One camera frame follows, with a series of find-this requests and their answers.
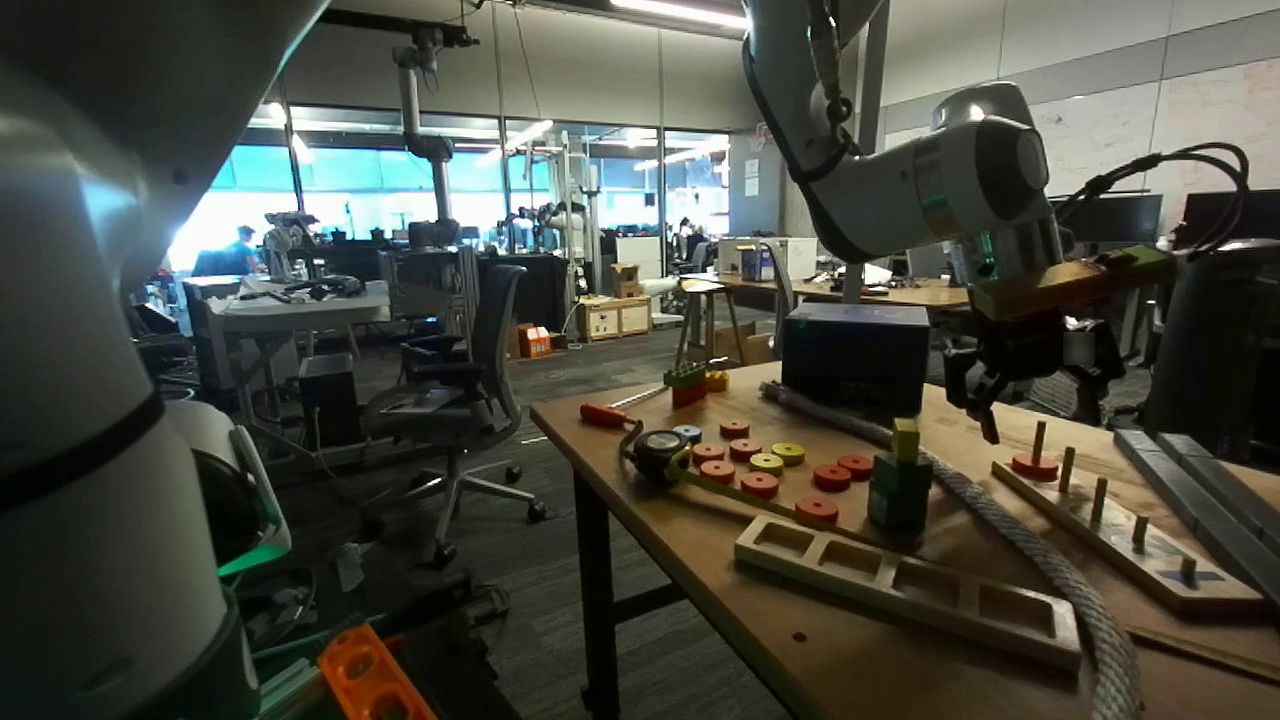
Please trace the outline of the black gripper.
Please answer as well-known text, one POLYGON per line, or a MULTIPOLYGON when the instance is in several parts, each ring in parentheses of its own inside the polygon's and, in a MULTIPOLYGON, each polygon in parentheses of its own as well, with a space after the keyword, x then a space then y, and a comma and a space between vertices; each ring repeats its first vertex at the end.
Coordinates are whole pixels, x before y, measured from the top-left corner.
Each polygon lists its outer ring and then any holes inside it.
POLYGON ((964 408, 989 444, 998 441, 993 405, 1004 382, 1048 377, 1060 370, 1076 382, 1076 422, 1096 424, 1109 385, 1124 377, 1115 332, 1104 322, 1073 318, 1115 291, 1165 286, 1177 278, 1167 252, 1099 252, 1060 260, 1040 271, 983 282, 966 288, 979 355, 951 347, 945 355, 945 398, 964 408))

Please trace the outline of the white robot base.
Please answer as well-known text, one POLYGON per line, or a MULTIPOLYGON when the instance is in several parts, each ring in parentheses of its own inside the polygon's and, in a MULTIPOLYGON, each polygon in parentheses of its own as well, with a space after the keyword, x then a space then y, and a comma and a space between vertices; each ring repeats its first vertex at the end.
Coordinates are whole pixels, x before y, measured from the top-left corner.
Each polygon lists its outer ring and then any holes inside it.
POLYGON ((122 297, 329 0, 0 0, 0 712, 253 720, 194 434, 122 297))

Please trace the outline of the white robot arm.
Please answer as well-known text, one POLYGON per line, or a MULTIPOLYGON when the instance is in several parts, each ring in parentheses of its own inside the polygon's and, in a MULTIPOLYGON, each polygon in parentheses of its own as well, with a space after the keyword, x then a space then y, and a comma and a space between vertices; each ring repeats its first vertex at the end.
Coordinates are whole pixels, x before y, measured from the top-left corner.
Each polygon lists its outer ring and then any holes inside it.
POLYGON ((847 131, 855 105, 838 53, 882 3, 744 0, 744 77, 833 258, 862 263, 934 240, 964 252, 973 344, 945 353, 945 392, 996 441, 993 405, 1016 382, 1062 374, 1104 398, 1124 360, 1087 308, 1173 263, 1157 252, 1062 258, 1044 138, 1016 83, 966 83, 934 110, 929 138, 862 150, 847 131))

